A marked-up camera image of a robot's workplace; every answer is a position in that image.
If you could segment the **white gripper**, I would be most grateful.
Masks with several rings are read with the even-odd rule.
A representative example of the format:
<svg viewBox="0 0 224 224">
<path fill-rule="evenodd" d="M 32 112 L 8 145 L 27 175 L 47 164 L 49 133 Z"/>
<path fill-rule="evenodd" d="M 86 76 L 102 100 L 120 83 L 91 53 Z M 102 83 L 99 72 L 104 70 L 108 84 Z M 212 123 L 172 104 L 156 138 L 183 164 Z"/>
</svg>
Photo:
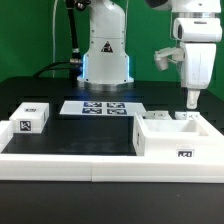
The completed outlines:
<svg viewBox="0 0 224 224">
<path fill-rule="evenodd" d="M 178 63 L 181 85 L 188 88 L 187 108 L 196 109 L 200 91 L 211 81 L 216 43 L 221 41 L 219 18 L 176 18 L 173 37 L 178 41 L 172 59 Z"/>
</svg>

